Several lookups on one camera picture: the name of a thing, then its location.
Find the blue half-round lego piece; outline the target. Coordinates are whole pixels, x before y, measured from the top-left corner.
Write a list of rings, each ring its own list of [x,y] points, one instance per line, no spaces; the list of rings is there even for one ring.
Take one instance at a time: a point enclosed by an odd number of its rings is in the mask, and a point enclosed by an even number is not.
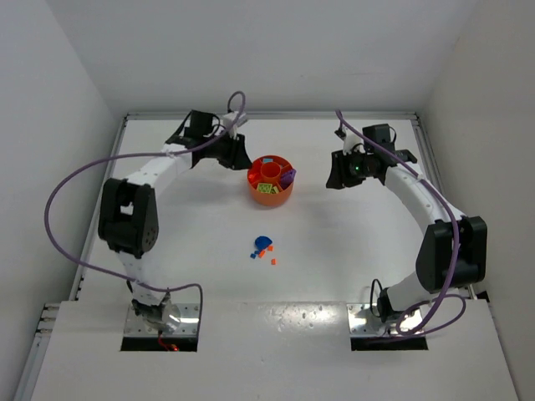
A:
[[[272,243],[273,241],[267,236],[259,236],[254,241],[255,247],[259,250],[266,249],[271,246]]]

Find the bright green lego brick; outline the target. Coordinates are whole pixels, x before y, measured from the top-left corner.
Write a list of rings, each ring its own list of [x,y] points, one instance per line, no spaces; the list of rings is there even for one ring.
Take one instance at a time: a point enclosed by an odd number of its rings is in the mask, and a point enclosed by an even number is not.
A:
[[[257,185],[257,191],[263,194],[270,194],[273,190],[273,185],[271,183],[259,183]]]

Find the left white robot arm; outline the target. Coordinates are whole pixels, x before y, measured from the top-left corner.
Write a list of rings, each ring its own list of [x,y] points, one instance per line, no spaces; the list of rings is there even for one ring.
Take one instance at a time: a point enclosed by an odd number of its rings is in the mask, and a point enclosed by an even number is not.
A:
[[[125,178],[104,183],[99,238],[117,255],[130,278],[135,315],[157,332],[172,332],[178,325],[170,290],[158,290],[149,282],[156,270],[152,250],[160,230],[157,199],[203,159],[214,159],[229,170],[249,169],[252,162],[245,137],[237,131],[246,120],[238,111],[217,116],[193,110],[156,157]]]

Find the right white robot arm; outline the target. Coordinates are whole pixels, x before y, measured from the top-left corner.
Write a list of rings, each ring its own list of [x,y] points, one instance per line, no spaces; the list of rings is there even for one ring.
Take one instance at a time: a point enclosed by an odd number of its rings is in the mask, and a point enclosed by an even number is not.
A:
[[[452,288],[485,278],[486,222],[460,211],[439,193],[413,153],[396,149],[393,128],[376,124],[357,132],[342,123],[335,134],[344,144],[331,154],[327,188],[348,189],[376,179],[400,200],[423,234],[414,272],[380,291],[375,309],[382,322],[413,311],[421,302],[441,303]]]

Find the purple curved lego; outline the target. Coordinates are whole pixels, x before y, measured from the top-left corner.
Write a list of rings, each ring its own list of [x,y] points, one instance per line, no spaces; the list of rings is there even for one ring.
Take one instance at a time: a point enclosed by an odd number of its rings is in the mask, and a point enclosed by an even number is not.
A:
[[[294,181],[297,171],[291,169],[281,174],[279,184],[283,190],[286,190]]]

